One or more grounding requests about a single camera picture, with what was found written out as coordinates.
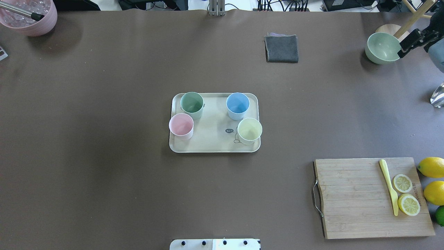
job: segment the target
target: beige tray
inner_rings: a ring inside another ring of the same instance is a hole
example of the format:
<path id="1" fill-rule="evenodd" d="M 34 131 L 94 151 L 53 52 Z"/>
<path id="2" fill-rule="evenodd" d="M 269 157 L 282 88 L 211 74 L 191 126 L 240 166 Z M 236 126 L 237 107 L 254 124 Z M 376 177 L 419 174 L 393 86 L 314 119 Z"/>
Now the beige tray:
<path id="1" fill-rule="evenodd" d="M 205 107 L 202 117 L 194 121 L 193 137 L 189 140 L 176 140 L 170 132 L 170 148 L 176 153 L 252 153 L 261 146 L 261 139 L 251 145 L 238 142 L 236 127 L 240 121 L 233 121 L 226 109 L 226 99 L 231 93 L 200 93 Z M 171 104 L 171 117 L 183 113 L 180 98 L 184 93 L 177 94 Z M 250 100 L 245 118 L 259 120 L 258 98 L 245 93 Z"/>

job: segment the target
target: whole lemon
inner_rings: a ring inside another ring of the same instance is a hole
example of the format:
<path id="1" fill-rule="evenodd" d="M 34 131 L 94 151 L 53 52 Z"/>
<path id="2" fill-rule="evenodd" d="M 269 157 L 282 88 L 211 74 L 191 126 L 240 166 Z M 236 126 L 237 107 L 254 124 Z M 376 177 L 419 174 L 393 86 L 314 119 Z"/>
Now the whole lemon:
<path id="1" fill-rule="evenodd" d="M 424 197 L 430 203 L 444 206 L 444 181 L 432 181 L 424 189 Z"/>
<path id="2" fill-rule="evenodd" d="M 427 157 L 418 165 L 418 170 L 431 178 L 444 177 L 444 159 L 439 157 Z"/>

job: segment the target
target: cable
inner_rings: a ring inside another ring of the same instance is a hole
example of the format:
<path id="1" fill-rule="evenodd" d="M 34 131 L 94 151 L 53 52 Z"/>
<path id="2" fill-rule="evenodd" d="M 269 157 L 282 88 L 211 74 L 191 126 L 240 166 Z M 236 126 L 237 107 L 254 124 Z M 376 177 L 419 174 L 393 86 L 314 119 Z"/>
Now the cable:
<path id="1" fill-rule="evenodd" d="M 371 7 L 371 8 L 366 8 L 366 7 L 364 7 L 360 2 L 358 2 L 358 0 L 355 0 L 355 2 L 357 2 L 357 3 L 358 3 L 362 8 L 364 8 L 364 9 L 372 10 L 372 9 L 376 8 L 376 6 L 378 6 L 380 0 L 378 0 L 378 3 L 377 3 L 374 7 Z"/>
<path id="2" fill-rule="evenodd" d="M 414 8 L 415 8 L 415 10 L 418 10 L 419 9 L 419 7 L 421 7 L 421 5 L 423 4 L 424 2 L 423 1 L 421 1 L 421 3 L 418 5 L 418 7 L 416 7 L 415 8 L 415 6 L 414 6 Z"/>
<path id="3" fill-rule="evenodd" d="M 274 1 L 274 2 L 270 2 L 270 0 L 268 0 L 268 2 L 269 2 L 268 4 L 280 3 L 281 7 L 282 7 L 282 11 L 285 11 L 284 4 L 282 4 L 281 0 L 277 0 L 277 1 Z M 260 2 L 260 0 L 258 0 L 258 10 L 261 9 L 260 6 L 261 6 L 261 2 Z"/>
<path id="4" fill-rule="evenodd" d="M 402 12 L 402 3 L 396 2 L 396 5 L 398 6 L 398 12 Z"/>
<path id="5" fill-rule="evenodd" d="M 232 5 L 232 6 L 234 6 L 233 4 L 225 4 L 225 5 Z M 236 6 L 234 6 L 236 9 L 239 9 L 238 7 L 236 7 Z"/>
<path id="6" fill-rule="evenodd" d="M 267 1 L 267 4 L 268 4 L 267 10 L 273 11 L 273 8 L 271 8 L 271 3 L 270 3 L 271 0 L 266 0 L 266 1 Z"/>
<path id="7" fill-rule="evenodd" d="M 290 5 L 292 5 L 292 4 L 293 4 L 293 2 L 290 2 L 290 3 L 287 5 L 287 7 L 285 8 L 284 11 L 287 11 L 288 7 L 289 7 Z"/>
<path id="8" fill-rule="evenodd" d="M 166 7 L 166 8 L 162 8 L 162 7 L 156 6 L 156 2 L 154 2 L 154 6 L 155 6 L 156 8 L 159 8 L 159 9 L 169 9 L 168 7 Z"/>

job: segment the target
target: knife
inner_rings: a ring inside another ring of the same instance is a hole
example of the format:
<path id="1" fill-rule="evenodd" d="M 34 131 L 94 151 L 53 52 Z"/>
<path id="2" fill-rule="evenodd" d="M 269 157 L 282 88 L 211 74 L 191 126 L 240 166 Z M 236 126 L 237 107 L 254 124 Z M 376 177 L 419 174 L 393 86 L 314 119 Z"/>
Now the knife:
<path id="1" fill-rule="evenodd" d="M 382 173 L 384 174 L 385 182 L 387 183 L 388 192 L 390 193 L 390 198 L 392 200 L 393 206 L 393 214 L 398 216 L 398 193 L 392 187 L 392 181 L 390 180 L 389 168 L 387 166 L 387 162 L 384 159 L 379 161 L 379 165 L 381 166 Z"/>

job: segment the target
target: table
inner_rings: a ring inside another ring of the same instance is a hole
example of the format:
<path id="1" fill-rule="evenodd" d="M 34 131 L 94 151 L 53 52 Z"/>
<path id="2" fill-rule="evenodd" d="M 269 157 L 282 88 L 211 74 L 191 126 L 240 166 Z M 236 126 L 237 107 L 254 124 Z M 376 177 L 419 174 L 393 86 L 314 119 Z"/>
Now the table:
<path id="1" fill-rule="evenodd" d="M 60 13 L 41 37 L 0 27 L 0 248 L 439 249 L 437 224 L 435 237 L 326 240 L 311 197 L 318 158 L 443 156 L 428 102 L 443 74 L 421 48 L 384 66 L 364 55 L 376 28 L 409 17 L 129 10 Z M 268 32 L 298 35 L 298 64 L 266 62 Z M 261 148 L 172 152 L 171 100 L 187 91 L 254 93 Z"/>

